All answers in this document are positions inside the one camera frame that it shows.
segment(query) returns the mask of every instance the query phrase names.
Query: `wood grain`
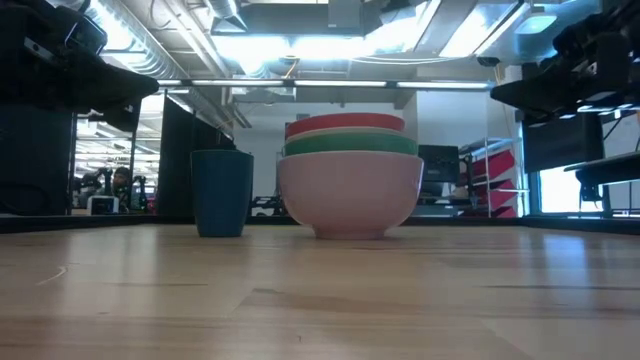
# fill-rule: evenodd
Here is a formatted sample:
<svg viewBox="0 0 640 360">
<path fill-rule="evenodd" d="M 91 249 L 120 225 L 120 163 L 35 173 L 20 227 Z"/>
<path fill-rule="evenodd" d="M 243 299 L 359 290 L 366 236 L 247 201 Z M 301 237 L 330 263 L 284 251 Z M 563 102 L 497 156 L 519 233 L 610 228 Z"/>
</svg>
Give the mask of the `wood grain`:
<svg viewBox="0 0 640 360">
<path fill-rule="evenodd" d="M 404 227 L 0 236 L 0 359 L 630 359 L 637 237 Z"/>
</svg>

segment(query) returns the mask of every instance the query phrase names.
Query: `cup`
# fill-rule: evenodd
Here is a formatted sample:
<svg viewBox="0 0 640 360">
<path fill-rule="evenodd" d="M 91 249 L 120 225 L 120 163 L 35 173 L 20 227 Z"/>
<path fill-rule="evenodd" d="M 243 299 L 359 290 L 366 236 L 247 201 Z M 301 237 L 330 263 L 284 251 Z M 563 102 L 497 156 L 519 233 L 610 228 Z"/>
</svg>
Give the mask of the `cup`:
<svg viewBox="0 0 640 360">
<path fill-rule="evenodd" d="M 238 237 L 253 187 L 253 156 L 237 150 L 191 153 L 193 205 L 201 237 Z"/>
</svg>

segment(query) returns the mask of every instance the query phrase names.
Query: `person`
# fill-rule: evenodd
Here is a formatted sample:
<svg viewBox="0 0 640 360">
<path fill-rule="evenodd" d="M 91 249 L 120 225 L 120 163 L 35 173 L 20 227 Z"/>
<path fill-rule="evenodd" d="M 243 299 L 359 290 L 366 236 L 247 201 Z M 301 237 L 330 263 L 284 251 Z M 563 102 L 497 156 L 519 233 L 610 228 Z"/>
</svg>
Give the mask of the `person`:
<svg viewBox="0 0 640 360">
<path fill-rule="evenodd" d="M 116 169 L 113 173 L 113 180 L 111 182 L 111 191 L 113 195 L 120 200 L 120 213 L 128 213 L 127 201 L 129 199 L 129 179 L 131 178 L 131 171 L 124 166 Z"/>
</svg>

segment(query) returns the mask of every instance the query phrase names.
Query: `pink bowl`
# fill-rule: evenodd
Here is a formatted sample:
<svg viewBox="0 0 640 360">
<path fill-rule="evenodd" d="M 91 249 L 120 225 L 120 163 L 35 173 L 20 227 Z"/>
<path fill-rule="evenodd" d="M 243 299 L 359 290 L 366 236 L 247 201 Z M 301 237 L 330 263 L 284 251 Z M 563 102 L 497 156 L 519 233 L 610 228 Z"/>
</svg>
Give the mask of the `pink bowl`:
<svg viewBox="0 0 640 360">
<path fill-rule="evenodd" d="M 318 238 L 376 239 L 416 206 L 422 159 L 376 151 L 294 155 L 278 164 L 291 216 Z"/>
</svg>

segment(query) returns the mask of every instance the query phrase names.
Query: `red bowl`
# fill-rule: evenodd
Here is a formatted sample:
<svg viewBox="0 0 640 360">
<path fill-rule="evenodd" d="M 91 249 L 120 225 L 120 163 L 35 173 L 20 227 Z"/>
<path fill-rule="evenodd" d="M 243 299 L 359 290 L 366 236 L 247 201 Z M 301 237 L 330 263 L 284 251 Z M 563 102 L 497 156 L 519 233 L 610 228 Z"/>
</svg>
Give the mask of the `red bowl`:
<svg viewBox="0 0 640 360">
<path fill-rule="evenodd" d="M 287 126 L 285 138 L 302 134 L 307 131 L 345 126 L 370 126 L 402 131 L 404 130 L 404 120 L 393 115 L 373 113 L 346 113 L 313 116 L 289 124 L 289 126 Z"/>
</svg>

